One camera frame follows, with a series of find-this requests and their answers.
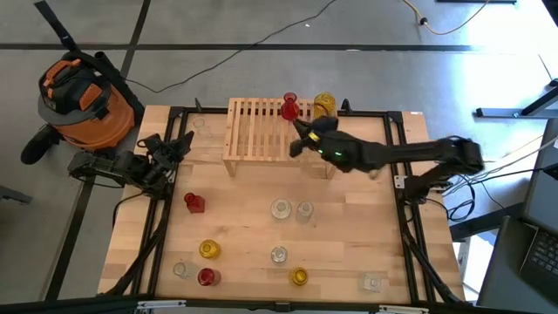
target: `gray floor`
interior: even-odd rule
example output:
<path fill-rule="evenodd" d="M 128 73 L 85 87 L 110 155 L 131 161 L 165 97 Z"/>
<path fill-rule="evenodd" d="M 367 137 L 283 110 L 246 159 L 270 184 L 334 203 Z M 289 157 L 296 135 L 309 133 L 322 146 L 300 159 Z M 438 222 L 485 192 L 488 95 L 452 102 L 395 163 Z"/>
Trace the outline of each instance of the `gray floor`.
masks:
<path fill-rule="evenodd" d="M 58 39 L 33 1 L 0 2 L 0 48 L 4 43 L 52 44 Z M 49 1 L 66 28 L 83 44 L 128 44 L 141 0 Z M 140 44 L 246 44 L 285 24 L 316 14 L 327 1 L 153 0 Z M 432 26 L 446 30 L 478 4 L 416 1 Z M 322 91 L 348 98 L 357 109 L 425 113 L 436 139 L 450 134 L 478 141 L 487 159 L 497 159 L 542 133 L 545 121 L 479 120 L 479 106 L 519 107 L 558 75 L 556 27 L 539 0 L 491 4 L 462 31 L 438 37 L 419 29 L 399 0 L 339 0 L 308 26 L 298 25 L 269 40 L 279 44 L 474 45 L 475 52 L 245 51 L 192 82 L 153 94 L 132 85 L 144 104 L 225 106 L 230 97 L 280 97 L 286 91 L 313 97 Z M 19 154 L 42 125 L 37 115 L 37 79 L 62 51 L 0 49 L 0 184 L 34 197 L 29 206 L 0 202 L 0 303 L 43 296 L 71 215 L 79 183 L 65 168 L 77 151 L 55 147 L 38 164 L 24 166 Z M 108 51 L 116 65 L 126 51 Z M 231 51 L 136 51 L 128 77 L 161 88 L 215 64 Z M 527 160 L 517 169 L 531 167 Z M 522 199 L 527 176 L 490 181 L 502 205 Z M 448 197 L 452 206 L 466 191 Z M 89 297 L 97 290 L 110 241 L 112 207 L 120 191 L 95 188 L 61 297 Z M 497 208 L 477 191 L 473 216 Z"/>

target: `orange shop vacuum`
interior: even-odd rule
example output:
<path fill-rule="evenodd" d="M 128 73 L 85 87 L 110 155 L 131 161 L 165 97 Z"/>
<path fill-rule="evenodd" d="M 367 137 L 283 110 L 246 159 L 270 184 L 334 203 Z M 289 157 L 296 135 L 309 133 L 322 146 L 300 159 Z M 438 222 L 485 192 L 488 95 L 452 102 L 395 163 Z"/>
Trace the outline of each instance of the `orange shop vacuum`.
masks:
<path fill-rule="evenodd" d="M 141 123 L 144 106 L 104 52 L 82 52 L 45 1 L 35 6 L 69 52 L 38 81 L 38 114 L 46 124 L 25 146 L 21 161 L 39 161 L 61 140 L 93 152 L 116 147 Z"/>

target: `wooden tabletop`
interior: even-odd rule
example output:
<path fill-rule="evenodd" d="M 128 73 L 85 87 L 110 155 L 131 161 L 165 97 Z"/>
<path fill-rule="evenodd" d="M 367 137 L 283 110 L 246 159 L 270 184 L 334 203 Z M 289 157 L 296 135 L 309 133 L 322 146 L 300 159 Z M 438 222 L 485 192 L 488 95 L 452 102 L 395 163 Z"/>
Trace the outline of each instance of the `wooden tabletop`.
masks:
<path fill-rule="evenodd" d="M 139 138 L 162 135 L 169 108 L 148 106 Z M 403 115 L 407 140 L 428 140 L 422 113 Z M 195 136 L 192 151 L 177 174 L 157 297 L 410 303 L 388 167 L 374 181 L 357 171 L 337 172 L 332 180 L 325 180 L 311 168 L 299 167 L 240 167 L 231 178 L 221 159 L 227 114 L 188 117 L 187 130 L 194 130 Z M 385 143 L 383 123 L 377 118 L 341 117 L 339 129 L 363 140 Z M 143 151 L 136 148 L 136 153 Z M 430 167 L 431 162 L 412 165 L 415 174 Z M 188 212 L 183 201 L 187 192 L 206 199 L 204 214 Z M 123 197 L 137 193 L 136 188 L 126 187 Z M 441 201 L 438 195 L 429 197 Z M 293 208 L 300 201 L 311 201 L 315 211 L 310 221 L 300 224 L 295 213 L 284 222 L 274 220 L 269 206 L 278 198 L 288 200 Z M 148 203 L 148 198 L 140 197 L 120 206 L 99 292 L 110 289 L 136 257 Z M 420 211 L 430 261 L 453 293 L 463 299 L 446 213 L 430 202 L 420 206 Z M 221 245 L 217 259 L 199 255 L 199 245 L 205 239 Z M 270 259 L 270 251 L 278 245 L 289 252 L 281 266 Z M 176 276 L 173 266 L 180 261 L 219 270 L 221 283 L 202 287 L 194 277 Z M 148 260 L 141 291 L 146 290 L 150 265 Z M 289 271 L 295 267 L 308 270 L 309 281 L 303 287 L 289 283 Z M 362 288 L 365 273 L 381 278 L 380 292 Z M 425 299 L 416 260 L 415 275 L 419 295 Z"/>

